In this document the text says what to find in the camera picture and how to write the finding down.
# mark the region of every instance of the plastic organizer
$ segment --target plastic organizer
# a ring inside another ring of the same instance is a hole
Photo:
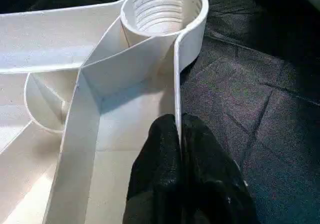
[[[0,223],[122,222],[151,123],[175,114],[208,0],[0,15]]]

